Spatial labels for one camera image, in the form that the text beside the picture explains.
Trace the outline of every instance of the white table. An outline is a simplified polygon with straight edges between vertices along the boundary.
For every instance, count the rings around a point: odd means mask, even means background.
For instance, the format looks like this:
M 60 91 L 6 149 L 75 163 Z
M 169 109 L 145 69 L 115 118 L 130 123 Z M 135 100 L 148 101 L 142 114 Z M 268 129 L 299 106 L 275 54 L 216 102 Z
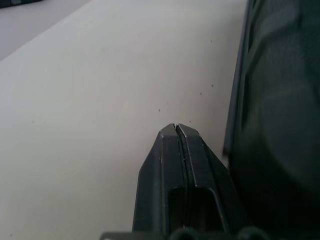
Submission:
M 46 1 L 34 9 L 53 11 Z M 197 129 L 221 158 L 244 8 L 92 0 L 3 59 L 0 239 L 130 231 L 139 169 L 169 123 Z

